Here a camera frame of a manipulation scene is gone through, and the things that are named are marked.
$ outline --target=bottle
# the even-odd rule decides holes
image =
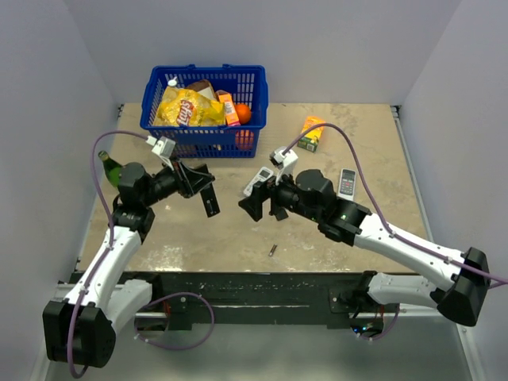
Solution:
[[[98,153],[98,157],[104,166],[106,178],[112,186],[118,188],[118,183],[120,182],[120,170],[122,166],[115,160],[111,159],[110,155],[108,155],[108,152],[106,151],[100,151]]]

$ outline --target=table top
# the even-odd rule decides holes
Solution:
[[[141,107],[125,104],[118,128],[143,133]],[[388,258],[346,244],[332,242],[319,233],[315,223],[290,214],[284,221],[269,217],[254,222],[237,203],[242,191],[262,166],[272,167],[268,155],[289,144],[300,132],[305,118],[315,115],[339,125],[350,137],[364,174],[387,220],[408,232],[425,237],[417,199],[408,172],[398,131],[388,105],[282,104],[268,107],[267,126],[261,131],[256,157],[252,159],[187,159],[186,164],[208,164],[214,174],[221,213],[208,219],[200,197],[184,199],[177,194],[153,206],[153,227],[131,259],[127,271],[408,271]],[[343,167],[356,169],[342,136],[323,132],[315,153],[301,148],[294,174],[321,169],[337,187]],[[142,163],[148,173],[161,168],[150,147],[135,137],[117,136],[110,155],[121,164]],[[102,189],[111,205],[116,190],[104,181]],[[360,179],[355,201],[373,210]],[[98,251],[107,222],[96,202],[78,270],[85,270]],[[273,244],[278,248],[268,253]]]

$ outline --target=remote control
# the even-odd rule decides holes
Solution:
[[[252,193],[252,187],[258,181],[265,182],[273,176],[273,171],[266,167],[261,167],[261,169],[256,173],[256,175],[252,178],[250,183],[244,189],[244,194],[248,197]]]
[[[352,201],[355,197],[355,181],[356,172],[352,169],[342,168],[337,196]]]

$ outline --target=gray wall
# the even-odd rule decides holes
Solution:
[[[90,216],[92,139],[113,99],[60,0],[0,5],[0,379],[28,379],[41,314]]]
[[[463,0],[402,107],[436,241],[484,250],[508,277],[508,2]],[[506,379],[507,289],[488,294],[475,340],[488,379]]]
[[[156,65],[262,64],[273,102],[400,104],[460,0],[64,0],[115,100]]]

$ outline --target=basket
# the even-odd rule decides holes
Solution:
[[[215,90],[227,91],[234,102],[249,106],[252,111],[250,122],[233,127],[152,125],[167,81],[174,77],[178,79],[178,87],[208,79]],[[268,85],[265,77],[262,66],[154,67],[144,91],[140,126],[154,137],[176,141],[174,153],[179,157],[254,157],[260,131],[267,122]]]

